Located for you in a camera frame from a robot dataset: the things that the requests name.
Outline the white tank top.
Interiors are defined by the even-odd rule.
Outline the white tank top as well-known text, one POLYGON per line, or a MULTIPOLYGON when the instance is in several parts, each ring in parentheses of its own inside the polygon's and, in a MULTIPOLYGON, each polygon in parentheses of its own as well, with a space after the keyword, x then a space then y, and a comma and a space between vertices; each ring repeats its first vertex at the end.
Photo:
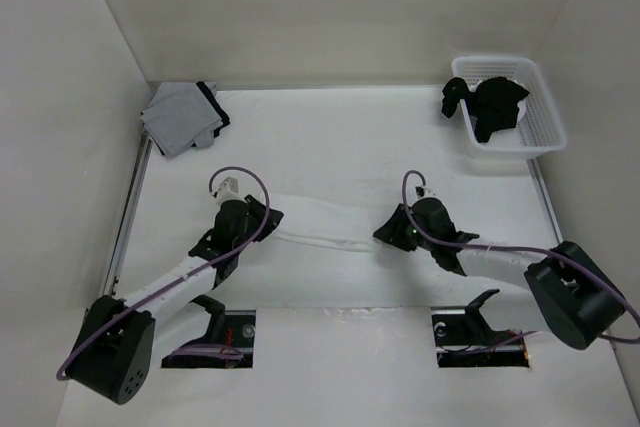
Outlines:
MULTIPOLYGON (((276 235, 284 240, 354 252, 371 251, 386 245, 373 233, 396 207, 362 207, 307 197, 278 195, 276 209, 284 218, 276 235)), ((489 245, 476 234, 459 231, 437 198, 419 199, 407 214, 414 229, 424 238, 428 251, 442 269, 460 276, 493 278, 527 286, 524 273, 540 261, 531 253, 518 253, 504 245, 489 245)))

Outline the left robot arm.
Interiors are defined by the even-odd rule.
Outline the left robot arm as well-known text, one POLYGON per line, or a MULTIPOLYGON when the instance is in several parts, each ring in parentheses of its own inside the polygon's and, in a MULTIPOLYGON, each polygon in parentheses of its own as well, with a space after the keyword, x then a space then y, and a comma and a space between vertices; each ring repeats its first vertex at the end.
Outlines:
POLYGON ((91 305, 58 379, 123 405, 154 362, 195 339, 206 346, 219 342, 224 307, 208 292, 234 272, 248 244, 264 240, 283 218, 251 195, 220 202, 213 226, 177 267, 125 298, 104 295, 91 305))

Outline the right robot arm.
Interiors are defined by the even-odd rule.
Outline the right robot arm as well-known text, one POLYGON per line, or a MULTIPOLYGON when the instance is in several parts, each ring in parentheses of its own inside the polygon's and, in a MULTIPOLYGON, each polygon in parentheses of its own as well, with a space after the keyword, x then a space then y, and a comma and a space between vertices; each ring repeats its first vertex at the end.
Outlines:
POLYGON ((547 250, 491 244, 458 229, 444 204, 423 197, 399 204, 373 237, 405 252, 428 251, 443 270, 508 283, 530 292, 540 325, 565 345, 584 350, 630 311, 620 290, 576 243, 547 250))

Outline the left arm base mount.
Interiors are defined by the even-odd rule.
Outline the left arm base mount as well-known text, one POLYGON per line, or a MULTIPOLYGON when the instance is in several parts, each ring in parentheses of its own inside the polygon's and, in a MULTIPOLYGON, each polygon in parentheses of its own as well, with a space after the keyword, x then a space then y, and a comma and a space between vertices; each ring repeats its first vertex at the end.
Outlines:
POLYGON ((251 369, 254 358, 254 341, 256 336, 255 311, 227 311, 224 319, 212 319, 206 332, 186 343, 186 346, 204 345, 207 347, 226 345, 227 349, 218 348, 218 355, 233 355, 239 351, 239 359, 221 359, 202 355, 167 356, 161 362, 163 369, 251 369))

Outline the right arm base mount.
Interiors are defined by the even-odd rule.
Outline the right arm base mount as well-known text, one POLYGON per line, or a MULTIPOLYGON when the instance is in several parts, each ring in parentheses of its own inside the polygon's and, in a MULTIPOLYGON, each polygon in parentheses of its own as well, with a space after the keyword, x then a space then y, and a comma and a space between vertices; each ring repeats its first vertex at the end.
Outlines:
POLYGON ((518 332, 494 331, 463 310, 436 310, 431 314, 436 361, 440 368, 528 368, 525 342, 505 344, 518 332))

